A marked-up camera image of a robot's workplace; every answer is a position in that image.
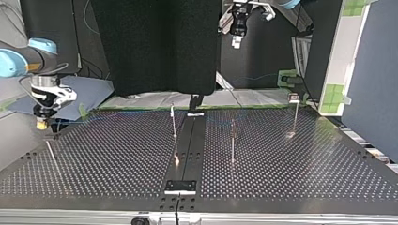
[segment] black curtain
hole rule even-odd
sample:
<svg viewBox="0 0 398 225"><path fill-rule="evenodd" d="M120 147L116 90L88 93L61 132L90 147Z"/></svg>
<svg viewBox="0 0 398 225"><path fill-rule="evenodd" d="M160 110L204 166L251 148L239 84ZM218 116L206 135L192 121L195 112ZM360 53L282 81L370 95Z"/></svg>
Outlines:
<svg viewBox="0 0 398 225"><path fill-rule="evenodd" d="M210 95L221 0L92 0L115 93Z"/></svg>

